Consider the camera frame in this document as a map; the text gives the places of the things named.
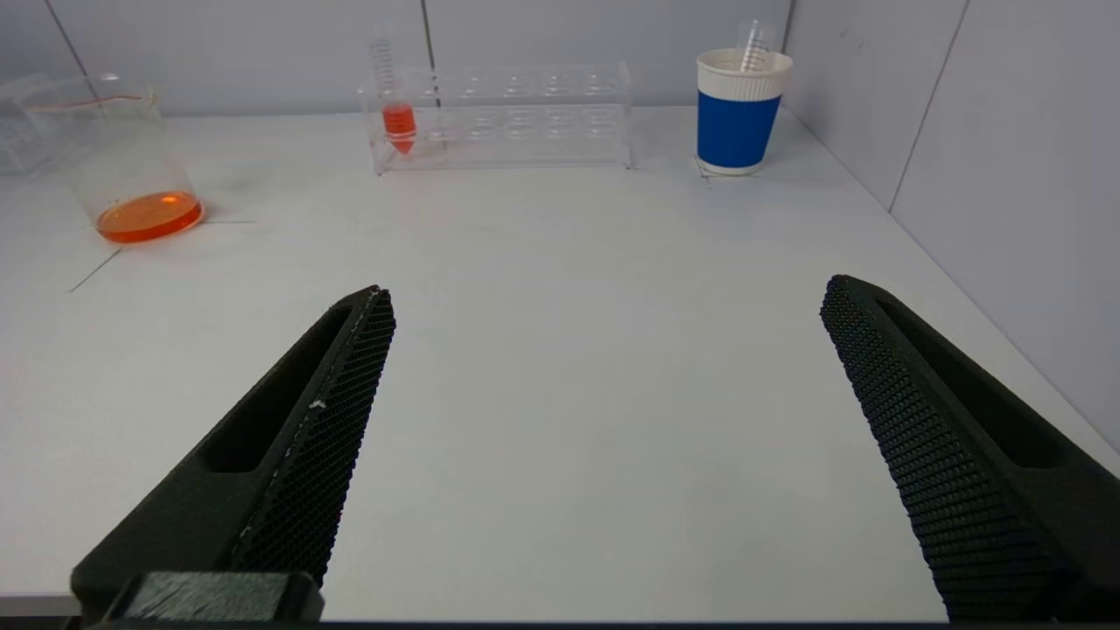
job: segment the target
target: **test tube rack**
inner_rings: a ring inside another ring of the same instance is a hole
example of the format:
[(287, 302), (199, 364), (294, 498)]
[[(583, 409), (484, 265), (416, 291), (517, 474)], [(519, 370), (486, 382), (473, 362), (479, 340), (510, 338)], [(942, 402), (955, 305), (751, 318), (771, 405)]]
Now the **test tube rack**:
[(47, 147), (24, 114), (16, 98), (48, 78), (32, 74), (0, 82), (0, 175), (26, 175), (47, 161)]
[(389, 170), (633, 165), (625, 63), (419, 68), (396, 73), (416, 112), (402, 154), (371, 77), (358, 90), (377, 175)]

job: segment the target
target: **wall seam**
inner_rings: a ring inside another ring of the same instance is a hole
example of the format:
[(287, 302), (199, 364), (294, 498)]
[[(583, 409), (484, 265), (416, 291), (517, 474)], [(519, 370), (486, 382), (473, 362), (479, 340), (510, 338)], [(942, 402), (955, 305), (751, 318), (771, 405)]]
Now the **wall seam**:
[[(790, 50), (788, 48), (791, 39), (790, 36), (793, 34), (794, 8), (796, 7), (796, 3), (797, 0), (790, 0), (790, 17), (786, 19), (785, 22), (785, 40), (782, 43), (782, 53), (786, 55), (790, 55), (790, 53), (792, 53), (792, 50)], [(881, 207), (884, 212), (887, 212), (889, 214), (887, 207), (883, 205), (883, 202), (880, 202), (878, 197), (875, 196), (874, 193), (871, 193), (871, 189), (867, 187), (867, 184), (864, 184), (864, 182), (859, 178), (859, 176), (856, 175), (851, 168), (848, 168), (848, 165), (844, 164), (844, 161), (840, 159), (840, 157), (837, 156), (836, 152), (832, 151), (832, 147), (830, 147), (824, 140), (822, 140), (821, 137), (816, 135), (816, 131), (814, 131), (809, 123), (806, 123), (804, 120), (802, 120), (800, 115), (797, 115), (797, 112), (793, 109), (791, 104), (784, 104), (783, 109), (793, 114), (793, 118), (795, 118), (797, 122), (800, 122), (801, 126), (805, 128), (805, 131), (809, 131), (809, 135), (812, 136), (818, 143), (824, 147), (824, 150), (828, 151), (830, 156), (832, 156), (832, 159), (840, 163), (840, 166), (843, 167), (844, 172), (847, 172), (848, 175), (851, 175), (851, 178), (855, 179), (856, 183), (859, 184), (859, 186), (867, 192), (868, 196), (871, 197), (871, 201), (875, 202), (875, 205)]]
[(428, 66), (436, 70), (436, 53), (431, 46), (431, 22), (428, 20), (428, 0), (420, 0), (420, 16), (423, 18), (423, 38), (428, 46)]
[(903, 172), (898, 175), (898, 184), (895, 185), (895, 194), (890, 196), (890, 204), (887, 205), (887, 212), (889, 214), (895, 213), (895, 202), (898, 201), (898, 193), (903, 189), (903, 182), (906, 180), (906, 172), (909, 170), (909, 163), (914, 158), (914, 151), (917, 149), (918, 138), (922, 137), (922, 130), (925, 129), (925, 119), (930, 115), (930, 109), (933, 108), (933, 99), (937, 95), (937, 89), (941, 87), (941, 77), (945, 75), (945, 67), (949, 65), (949, 57), (953, 54), (953, 47), (956, 45), (956, 36), (961, 34), (961, 26), (964, 24), (964, 16), (969, 12), (969, 7), (972, 4), (972, 0), (964, 0), (964, 8), (961, 9), (961, 18), (956, 20), (956, 28), (953, 29), (953, 37), (949, 40), (949, 48), (945, 49), (945, 58), (941, 62), (941, 70), (937, 71), (937, 78), (933, 81), (933, 90), (930, 90), (930, 100), (925, 102), (925, 111), (922, 112), (922, 120), (917, 123), (917, 131), (914, 132), (914, 141), (911, 142), (911, 150), (906, 154), (906, 161), (903, 163)]

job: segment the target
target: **clear plastic container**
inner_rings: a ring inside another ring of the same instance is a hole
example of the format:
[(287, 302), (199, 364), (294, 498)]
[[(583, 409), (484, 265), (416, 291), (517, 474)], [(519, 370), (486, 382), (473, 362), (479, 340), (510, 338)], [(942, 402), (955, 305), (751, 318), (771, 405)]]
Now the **clear plastic container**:
[(133, 243), (186, 230), (202, 202), (174, 156), (150, 85), (113, 74), (52, 81), (17, 102), (91, 223)]
[(386, 137), (371, 77), (358, 91), (377, 175), (398, 169), (632, 166), (626, 64), (399, 68), (411, 103), (407, 154)]
[(49, 154), (16, 96), (37, 85), (49, 83), (43, 74), (32, 74), (0, 85), (0, 174), (26, 175), (47, 161)]

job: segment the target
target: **white wall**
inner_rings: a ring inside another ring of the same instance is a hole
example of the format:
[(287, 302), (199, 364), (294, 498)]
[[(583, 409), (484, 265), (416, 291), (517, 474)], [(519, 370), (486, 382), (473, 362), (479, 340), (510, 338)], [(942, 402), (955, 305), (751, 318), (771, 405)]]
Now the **white wall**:
[[(401, 62), (428, 65), (420, 0), (52, 3), (88, 73), (155, 83), (169, 115), (356, 111), (366, 46), (383, 20), (398, 29)], [(732, 46), (739, 21), (764, 19), (781, 46), (790, 0), (429, 0), (428, 9), (437, 64), (622, 59), (635, 102), (679, 104), (696, 100), (697, 55)], [(17, 26), (10, 13), (35, 19)], [(0, 0), (0, 68), (77, 73), (46, 0)]]
[(1113, 447), (1118, 25), (1114, 0), (972, 0), (894, 209)]
[(964, 0), (799, 0), (783, 103), (890, 203)]
[(157, 84), (169, 115), (357, 111), (386, 19), (402, 61), (428, 64), (419, 0), (52, 2), (87, 72)]
[(78, 74), (45, 0), (0, 0), (0, 82), (37, 72)]
[(696, 58), (735, 46), (738, 25), (772, 25), (788, 0), (428, 0), (436, 64), (625, 61), (637, 104), (692, 104)]

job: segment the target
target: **glass beaker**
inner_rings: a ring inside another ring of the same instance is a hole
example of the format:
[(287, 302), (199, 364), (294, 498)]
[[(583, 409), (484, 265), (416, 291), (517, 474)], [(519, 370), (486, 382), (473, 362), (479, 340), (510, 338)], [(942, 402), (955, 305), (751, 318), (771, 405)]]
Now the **glass beaker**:
[(203, 204), (170, 150), (148, 84), (114, 74), (41, 84), (19, 104), (93, 226), (119, 243), (174, 234)]

